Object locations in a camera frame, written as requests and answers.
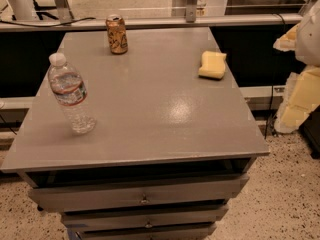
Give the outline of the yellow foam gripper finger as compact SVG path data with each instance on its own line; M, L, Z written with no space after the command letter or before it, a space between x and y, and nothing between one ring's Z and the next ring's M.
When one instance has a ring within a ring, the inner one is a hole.
M285 34L275 41L273 47L283 52L294 51L296 48L297 28L298 24L290 28Z
M274 128L289 134L297 130L320 105L320 68L306 66L300 73L287 79L283 102L276 113Z

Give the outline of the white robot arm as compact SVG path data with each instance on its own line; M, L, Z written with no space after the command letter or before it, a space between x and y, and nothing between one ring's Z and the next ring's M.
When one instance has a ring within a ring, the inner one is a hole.
M295 58L305 64L301 73L291 73L287 79L283 102L276 113L275 130L288 134L320 105L320 0L273 47L293 51Z

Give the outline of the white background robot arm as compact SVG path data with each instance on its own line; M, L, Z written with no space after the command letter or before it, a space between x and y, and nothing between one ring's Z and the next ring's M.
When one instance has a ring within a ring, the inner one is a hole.
M37 14L32 0L7 0L17 20L37 20Z

